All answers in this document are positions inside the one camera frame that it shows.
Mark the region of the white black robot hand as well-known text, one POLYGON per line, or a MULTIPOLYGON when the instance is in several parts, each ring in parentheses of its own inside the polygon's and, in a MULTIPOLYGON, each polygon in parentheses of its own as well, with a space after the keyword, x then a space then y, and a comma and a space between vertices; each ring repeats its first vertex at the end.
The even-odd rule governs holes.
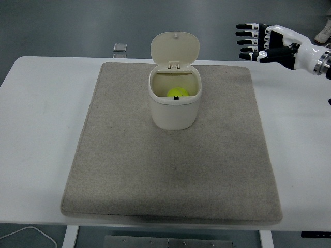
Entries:
POLYGON ((239 58, 259 63, 276 62, 290 70, 303 69, 330 79, 330 49, 311 43, 300 33, 280 25, 245 23, 236 26, 239 58))

